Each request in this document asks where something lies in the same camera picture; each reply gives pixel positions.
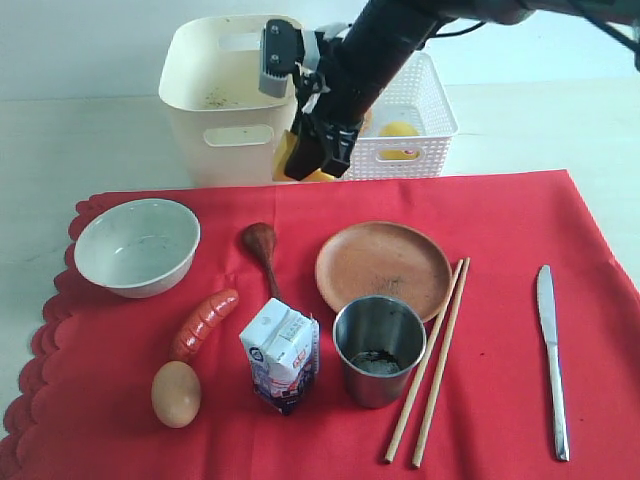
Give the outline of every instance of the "wall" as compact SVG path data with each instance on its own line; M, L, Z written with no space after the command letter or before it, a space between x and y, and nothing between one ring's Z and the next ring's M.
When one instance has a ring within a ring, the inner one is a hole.
M155 95L173 32L210 15L284 13L316 27L365 0L3 0L0 100ZM451 29L467 26L468 23ZM538 12L428 50L445 84L637 75L632 56L585 21Z

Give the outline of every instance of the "small carton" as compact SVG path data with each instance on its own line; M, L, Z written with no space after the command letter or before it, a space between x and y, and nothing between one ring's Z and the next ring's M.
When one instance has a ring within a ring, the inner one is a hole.
M318 373L319 325L272 298L240 334L254 391L289 415Z

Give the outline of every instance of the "knife handle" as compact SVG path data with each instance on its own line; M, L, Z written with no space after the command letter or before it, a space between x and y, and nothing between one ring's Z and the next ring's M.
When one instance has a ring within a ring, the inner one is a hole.
M551 395L553 397L553 436L558 460L569 461L569 438L567 435L567 419L564 412L564 393L558 345L547 347L549 371L551 374Z

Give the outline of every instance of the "stainless steel cup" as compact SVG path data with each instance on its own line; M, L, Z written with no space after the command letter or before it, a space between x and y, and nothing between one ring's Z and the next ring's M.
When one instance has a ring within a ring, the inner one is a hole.
M401 394L425 352L427 335L406 303L384 295L360 297L333 324L345 386L361 406L380 408Z

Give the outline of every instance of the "white table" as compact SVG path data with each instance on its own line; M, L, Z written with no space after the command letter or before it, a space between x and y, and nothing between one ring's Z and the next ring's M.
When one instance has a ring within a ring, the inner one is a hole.
M443 174L567 168L639 285L640 75L447 91L460 133ZM162 108L157 98L0 103L3 413L19 395L29 341L65 268L76 202L190 185Z

